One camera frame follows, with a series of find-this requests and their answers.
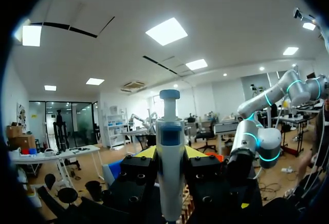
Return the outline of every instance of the square ceiling light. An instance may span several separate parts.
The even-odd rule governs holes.
[[[312,23],[304,23],[303,28],[308,29],[308,30],[314,30],[315,29],[315,24]]]
[[[190,70],[197,70],[200,68],[207,67],[207,62],[204,59],[192,61],[190,63],[185,64]]]
[[[185,38],[187,33],[173,17],[145,32],[162,46]]]
[[[56,86],[53,86],[53,85],[45,85],[45,90],[56,91]]]
[[[104,80],[103,79],[93,79],[90,78],[86,84],[91,84],[91,85],[100,85],[101,83],[103,83]]]
[[[293,55],[297,52],[299,48],[296,47],[288,47],[284,52],[283,55]]]
[[[37,25],[23,26],[23,46],[40,47],[41,29]]]

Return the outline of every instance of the cardboard box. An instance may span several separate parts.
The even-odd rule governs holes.
[[[36,148],[34,135],[22,135],[9,139],[9,146],[24,148]]]
[[[23,130],[21,126],[7,126],[7,138],[16,138],[23,135]]]

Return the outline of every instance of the white shelf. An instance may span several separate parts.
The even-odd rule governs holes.
[[[121,127],[121,126],[125,126],[126,124],[122,124],[122,125],[108,125],[108,128],[116,128],[116,127]]]
[[[109,138],[121,137],[121,136],[124,136],[124,134],[114,134],[114,135],[110,135]]]
[[[115,116],[122,116],[122,114],[118,114],[118,115],[103,115],[103,117],[115,117]]]

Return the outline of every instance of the glass door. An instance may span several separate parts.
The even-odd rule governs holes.
[[[77,145],[74,138],[72,105],[70,102],[46,102],[46,123],[50,147],[57,148],[53,123],[57,122],[59,113],[62,116],[62,121],[65,122],[66,125],[66,135],[69,147],[74,148]]]
[[[74,137],[77,147],[96,144],[96,133],[91,103],[72,103]]]

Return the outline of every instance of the yellow sticker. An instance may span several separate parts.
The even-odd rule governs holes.
[[[246,208],[246,207],[248,207],[248,206],[249,206],[248,203],[242,203],[242,204],[241,204],[241,209],[244,209],[244,208]]]

